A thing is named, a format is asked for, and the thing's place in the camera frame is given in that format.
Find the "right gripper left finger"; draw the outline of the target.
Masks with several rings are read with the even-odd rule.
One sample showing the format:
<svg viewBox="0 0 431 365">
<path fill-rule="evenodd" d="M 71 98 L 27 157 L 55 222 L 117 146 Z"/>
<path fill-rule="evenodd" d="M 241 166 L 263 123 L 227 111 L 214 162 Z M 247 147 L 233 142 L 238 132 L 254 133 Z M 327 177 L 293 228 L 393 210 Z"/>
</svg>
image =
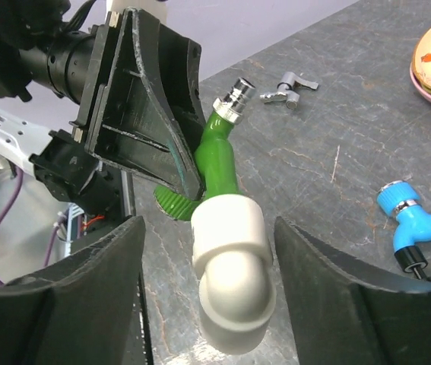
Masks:
<svg viewBox="0 0 431 365">
<path fill-rule="evenodd" d="M 0 364 L 151 364 L 141 217 L 0 286 Z"/>
</svg>

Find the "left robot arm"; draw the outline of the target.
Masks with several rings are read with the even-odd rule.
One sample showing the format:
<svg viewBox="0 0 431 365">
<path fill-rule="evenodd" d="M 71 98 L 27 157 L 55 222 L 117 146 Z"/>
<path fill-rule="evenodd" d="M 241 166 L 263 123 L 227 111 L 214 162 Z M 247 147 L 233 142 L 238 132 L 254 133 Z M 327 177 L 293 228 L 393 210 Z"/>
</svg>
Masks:
<svg viewBox="0 0 431 365">
<path fill-rule="evenodd" d="M 204 186 L 195 149 L 205 120 L 198 89 L 201 46 L 136 6 L 110 9 L 90 31 L 85 2 L 0 1 L 0 98 L 31 100 L 30 83 L 79 107 L 72 131 L 50 131 L 14 163 L 61 202 L 105 214 L 120 191 L 98 169 L 141 176 L 183 197 Z"/>
</svg>

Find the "white elbow fitting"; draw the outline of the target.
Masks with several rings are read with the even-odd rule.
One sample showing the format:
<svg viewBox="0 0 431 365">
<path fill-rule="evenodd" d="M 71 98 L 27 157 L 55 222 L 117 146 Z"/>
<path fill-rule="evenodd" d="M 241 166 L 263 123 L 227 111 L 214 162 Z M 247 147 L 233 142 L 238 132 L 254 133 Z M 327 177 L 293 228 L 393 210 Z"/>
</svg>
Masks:
<svg viewBox="0 0 431 365">
<path fill-rule="evenodd" d="M 261 207 L 244 195 L 209 198 L 192 215 L 201 333 L 230 355 L 254 350 L 274 313 L 271 245 Z"/>
</svg>

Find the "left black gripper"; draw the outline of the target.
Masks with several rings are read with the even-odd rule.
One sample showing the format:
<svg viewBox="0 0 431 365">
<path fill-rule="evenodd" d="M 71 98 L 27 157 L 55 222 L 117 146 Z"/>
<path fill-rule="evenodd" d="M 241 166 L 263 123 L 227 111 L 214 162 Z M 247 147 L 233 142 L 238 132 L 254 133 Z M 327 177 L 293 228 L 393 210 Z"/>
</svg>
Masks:
<svg viewBox="0 0 431 365">
<path fill-rule="evenodd" d="M 72 137 L 105 164 L 197 199 L 202 182 L 194 153 L 205 119 L 199 99 L 201 46 L 145 10 L 133 11 L 140 74 L 109 86 L 130 9 L 110 11 L 97 27 Z"/>
</svg>

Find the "green water faucet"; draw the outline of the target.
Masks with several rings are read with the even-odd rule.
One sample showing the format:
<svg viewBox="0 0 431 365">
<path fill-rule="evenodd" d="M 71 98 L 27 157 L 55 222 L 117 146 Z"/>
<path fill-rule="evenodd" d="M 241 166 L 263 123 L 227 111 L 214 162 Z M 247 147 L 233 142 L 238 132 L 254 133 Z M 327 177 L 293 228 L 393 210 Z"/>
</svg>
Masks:
<svg viewBox="0 0 431 365">
<path fill-rule="evenodd" d="M 243 118 L 247 103 L 255 95 L 255 86 L 237 78 L 230 91 L 218 97 L 195 150 L 195 163 L 202 181 L 202 197 L 196 200 L 157 186 L 154 197 L 160 210 L 178 221 L 189 221 L 195 209 L 218 195 L 239 194 L 233 146 L 229 136 Z"/>
</svg>

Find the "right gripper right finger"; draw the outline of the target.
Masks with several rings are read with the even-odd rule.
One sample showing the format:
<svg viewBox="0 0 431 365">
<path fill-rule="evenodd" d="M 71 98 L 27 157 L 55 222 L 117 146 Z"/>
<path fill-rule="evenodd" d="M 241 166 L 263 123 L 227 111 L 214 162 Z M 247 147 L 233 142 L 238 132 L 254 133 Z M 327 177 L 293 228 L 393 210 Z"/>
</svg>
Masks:
<svg viewBox="0 0 431 365">
<path fill-rule="evenodd" d="M 431 364 L 431 282 L 370 265 L 284 217 L 274 243 L 301 364 Z"/>
</svg>

